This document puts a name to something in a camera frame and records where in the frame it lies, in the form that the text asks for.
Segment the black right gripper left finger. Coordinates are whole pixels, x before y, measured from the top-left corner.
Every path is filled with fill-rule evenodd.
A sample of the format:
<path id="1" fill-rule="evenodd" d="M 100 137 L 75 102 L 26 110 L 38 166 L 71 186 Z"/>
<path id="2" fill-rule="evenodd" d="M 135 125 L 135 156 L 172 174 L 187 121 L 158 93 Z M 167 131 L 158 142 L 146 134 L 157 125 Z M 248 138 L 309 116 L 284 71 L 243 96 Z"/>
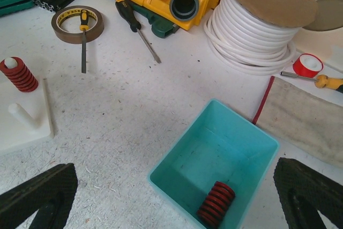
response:
<path id="1" fill-rule="evenodd" d="M 73 163 L 53 168 L 1 194 L 1 228 L 64 228 L 78 187 Z"/>

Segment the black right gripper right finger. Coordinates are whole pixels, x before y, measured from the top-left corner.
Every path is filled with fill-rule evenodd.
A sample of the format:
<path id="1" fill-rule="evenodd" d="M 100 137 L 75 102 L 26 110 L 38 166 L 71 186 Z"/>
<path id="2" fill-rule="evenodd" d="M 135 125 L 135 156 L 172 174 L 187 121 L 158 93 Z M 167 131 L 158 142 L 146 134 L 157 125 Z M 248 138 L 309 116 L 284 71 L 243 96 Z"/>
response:
<path id="1" fill-rule="evenodd" d="M 289 228 L 342 228 L 342 185 L 296 159 L 280 158 L 274 183 Z"/>

